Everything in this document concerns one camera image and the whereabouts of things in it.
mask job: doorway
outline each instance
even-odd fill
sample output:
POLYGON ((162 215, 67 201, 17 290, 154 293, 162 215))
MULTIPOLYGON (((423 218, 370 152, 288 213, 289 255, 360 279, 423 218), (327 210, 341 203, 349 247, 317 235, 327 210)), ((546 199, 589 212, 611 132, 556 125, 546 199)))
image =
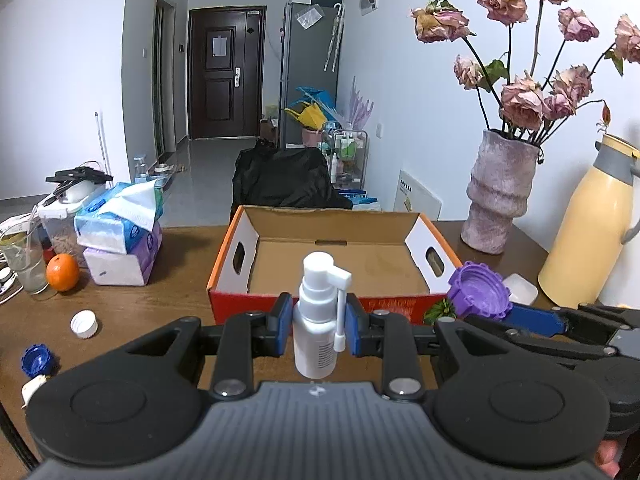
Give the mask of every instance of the doorway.
POLYGON ((265 16, 266 7, 190 12, 190 139, 258 136, 265 16))
POLYGON ((151 87, 156 160, 164 162, 175 151, 174 123, 175 6, 156 0, 151 53, 151 87))

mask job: thermos handle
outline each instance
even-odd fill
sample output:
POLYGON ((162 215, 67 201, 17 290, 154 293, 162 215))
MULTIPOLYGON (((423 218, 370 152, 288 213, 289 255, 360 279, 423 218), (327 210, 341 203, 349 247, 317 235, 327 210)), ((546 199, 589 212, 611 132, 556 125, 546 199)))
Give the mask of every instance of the thermos handle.
MULTIPOLYGON (((634 161, 631 164, 631 174, 640 178, 640 168, 636 167, 636 159, 634 158, 633 160, 634 161)), ((633 240, 638 233, 640 233, 640 220, 635 226, 633 226, 631 229, 629 229, 629 231, 625 233, 625 235, 622 237, 622 244, 624 245, 633 240)))

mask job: brown front door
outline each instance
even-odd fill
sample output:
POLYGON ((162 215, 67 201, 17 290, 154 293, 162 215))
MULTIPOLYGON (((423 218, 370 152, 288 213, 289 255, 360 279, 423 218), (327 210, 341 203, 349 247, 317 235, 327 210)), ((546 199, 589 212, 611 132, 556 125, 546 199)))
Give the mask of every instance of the brown front door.
POLYGON ((265 10, 223 7, 191 11, 191 139, 258 136, 265 10))

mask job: yellow plastic bag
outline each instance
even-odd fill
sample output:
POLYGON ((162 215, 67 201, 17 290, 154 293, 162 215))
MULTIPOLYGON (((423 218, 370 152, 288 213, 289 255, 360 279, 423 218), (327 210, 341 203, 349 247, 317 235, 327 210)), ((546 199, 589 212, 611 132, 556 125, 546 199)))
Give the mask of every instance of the yellow plastic bag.
POLYGON ((317 103, 307 106, 300 113, 292 110, 291 108, 285 108, 285 111, 295 120, 300 122, 305 128, 309 128, 310 130, 318 131, 326 122, 326 116, 322 113, 322 110, 317 103))

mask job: wooden table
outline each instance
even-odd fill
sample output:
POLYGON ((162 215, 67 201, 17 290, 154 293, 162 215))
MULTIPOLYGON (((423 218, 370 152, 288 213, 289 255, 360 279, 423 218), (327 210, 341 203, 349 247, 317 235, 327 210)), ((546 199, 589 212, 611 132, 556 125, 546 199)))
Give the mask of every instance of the wooden table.
MULTIPOLYGON (((501 256, 478 253, 462 243, 462 222, 438 222, 437 226, 464 262, 485 262, 508 276, 517 272, 537 283, 546 251, 514 228, 506 252, 501 256)), ((21 388, 27 377, 20 370, 20 357, 32 344, 44 343, 67 370, 104 352, 123 345, 151 330, 182 316, 199 316, 204 324, 214 322, 205 288, 218 254, 226 227, 168 228, 146 287, 100 287, 85 276, 73 293, 58 294, 47 301, 35 301, 19 294, 0 306, 0 398, 17 429, 32 450, 33 441, 21 409, 21 388), (100 320, 97 335, 89 340, 76 338, 69 329, 73 315, 83 309, 93 310, 100 320)), ((535 306, 550 308, 552 303, 541 295, 535 306)), ((215 357, 208 358, 200 387, 207 388, 215 357)), ((435 387, 428 358, 421 358, 425 381, 435 387)), ((382 361, 356 359, 341 354, 332 381, 373 381, 378 383, 382 361)), ((261 380, 303 381, 293 364, 292 344, 280 359, 259 358, 254 361, 254 376, 261 380)), ((25 470, 6 440, 0 436, 0 480, 22 478, 25 470)))

